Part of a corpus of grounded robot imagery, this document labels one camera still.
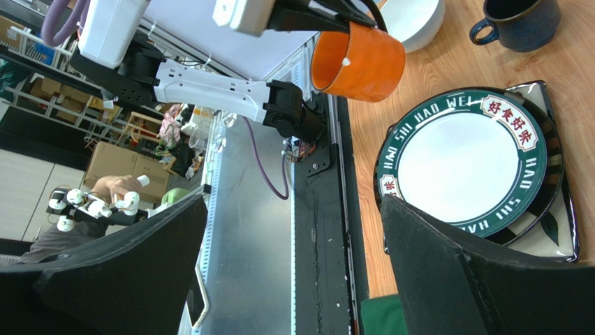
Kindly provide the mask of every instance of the decorative plate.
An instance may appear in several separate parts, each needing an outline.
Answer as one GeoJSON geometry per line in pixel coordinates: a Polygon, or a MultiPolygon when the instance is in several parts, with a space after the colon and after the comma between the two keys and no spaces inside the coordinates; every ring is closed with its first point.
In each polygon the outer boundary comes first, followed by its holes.
{"type": "Polygon", "coordinates": [[[539,192],[547,155],[539,123],[514,99],[460,89],[415,107],[388,135],[378,200],[400,197],[480,237],[514,222],[539,192]]]}

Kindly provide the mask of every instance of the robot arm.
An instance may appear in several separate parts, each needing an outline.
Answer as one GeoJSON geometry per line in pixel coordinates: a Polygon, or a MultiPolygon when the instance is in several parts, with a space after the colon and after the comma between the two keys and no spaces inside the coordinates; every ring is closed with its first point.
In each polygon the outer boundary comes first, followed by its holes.
{"type": "MultiPolygon", "coordinates": [[[[348,32],[349,21],[374,26],[350,0],[317,1],[336,15],[314,10],[309,2],[217,0],[213,18],[220,26],[254,36],[266,29],[348,32]]],[[[50,45],[59,43],[51,24],[67,3],[54,0],[48,11],[42,37],[50,45]]],[[[75,6],[83,29],[71,65],[103,88],[105,100],[189,103],[245,116],[275,127],[282,137],[314,142],[321,136],[323,120],[304,106],[302,91],[291,83],[237,80],[165,59],[136,33],[148,5],[149,0],[78,0],[75,6]]]]}

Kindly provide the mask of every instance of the black panel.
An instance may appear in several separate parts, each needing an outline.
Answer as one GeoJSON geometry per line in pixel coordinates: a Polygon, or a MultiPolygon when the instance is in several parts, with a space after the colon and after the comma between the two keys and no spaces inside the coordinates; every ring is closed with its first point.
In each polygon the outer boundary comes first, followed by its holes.
{"type": "Polygon", "coordinates": [[[0,253],[2,255],[21,256],[29,251],[32,243],[24,241],[14,241],[12,239],[0,239],[0,253]]]}
{"type": "Polygon", "coordinates": [[[337,113],[341,126],[341,143],[343,148],[343,169],[345,174],[345,193],[347,195],[347,216],[349,235],[351,240],[351,255],[353,257],[353,274],[355,276],[355,297],[358,307],[359,334],[364,334],[362,324],[361,302],[369,298],[368,275],[366,270],[366,253],[364,249],[364,235],[362,230],[362,216],[360,213],[360,198],[358,182],[355,178],[355,159],[353,157],[353,143],[351,142],[351,123],[347,99],[337,98],[337,113]]]}
{"type": "Polygon", "coordinates": [[[396,197],[382,218],[409,334],[592,334],[595,268],[499,246],[396,197]]]}
{"type": "Polygon", "coordinates": [[[193,196],[40,263],[0,267],[3,334],[176,334],[206,222],[193,196]]]}
{"type": "Polygon", "coordinates": [[[353,327],[338,155],[332,144],[332,167],[312,177],[309,159],[295,164],[296,334],[348,334],[353,327]]]}
{"type": "Polygon", "coordinates": [[[74,89],[78,89],[79,91],[85,92],[87,94],[91,94],[92,96],[101,97],[100,89],[93,87],[89,84],[86,84],[84,82],[81,82],[78,79],[67,76],[62,72],[59,72],[52,68],[48,68],[47,66],[37,64],[36,62],[34,62],[26,57],[21,57],[18,54],[10,52],[8,50],[8,48],[3,45],[0,45],[0,58],[5,59],[6,61],[11,61],[13,63],[19,64],[21,66],[24,66],[25,68],[28,68],[34,72],[44,75],[45,77],[48,77],[50,79],[61,82],[62,84],[73,87],[74,89]]]}

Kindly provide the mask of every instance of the person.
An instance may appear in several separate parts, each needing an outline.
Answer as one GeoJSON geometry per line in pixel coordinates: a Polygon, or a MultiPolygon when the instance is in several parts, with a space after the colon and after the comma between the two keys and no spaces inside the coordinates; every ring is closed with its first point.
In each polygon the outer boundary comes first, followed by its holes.
{"type": "MultiPolygon", "coordinates": [[[[110,204],[116,196],[123,197],[127,192],[140,192],[140,182],[132,176],[106,176],[100,178],[93,187],[100,198],[110,204]]],[[[29,252],[23,254],[21,263],[39,262],[47,256],[67,251],[105,236],[108,225],[104,223],[82,221],[77,222],[69,232],[61,232],[56,225],[50,227],[39,236],[39,240],[31,245],[29,252]]]]}

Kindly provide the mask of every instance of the white wall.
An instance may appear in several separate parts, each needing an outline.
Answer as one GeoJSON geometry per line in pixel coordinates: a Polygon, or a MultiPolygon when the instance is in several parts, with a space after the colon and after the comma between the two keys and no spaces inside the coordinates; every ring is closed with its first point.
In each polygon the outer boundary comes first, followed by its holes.
{"type": "Polygon", "coordinates": [[[47,199],[61,184],[78,188],[84,172],[0,150],[0,238],[32,241],[50,227],[47,199]]]}

